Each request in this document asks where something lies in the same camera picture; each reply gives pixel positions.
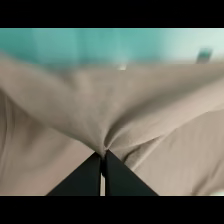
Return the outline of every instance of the fabric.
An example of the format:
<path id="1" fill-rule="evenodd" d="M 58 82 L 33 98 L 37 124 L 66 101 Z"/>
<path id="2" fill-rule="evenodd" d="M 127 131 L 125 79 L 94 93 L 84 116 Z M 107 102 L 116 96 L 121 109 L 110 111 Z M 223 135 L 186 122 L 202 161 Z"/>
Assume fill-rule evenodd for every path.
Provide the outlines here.
<path id="1" fill-rule="evenodd" d="M 0 89 L 1 195 L 46 194 L 90 149 L 160 195 L 223 189 L 222 62 L 54 72 L 2 56 Z"/>

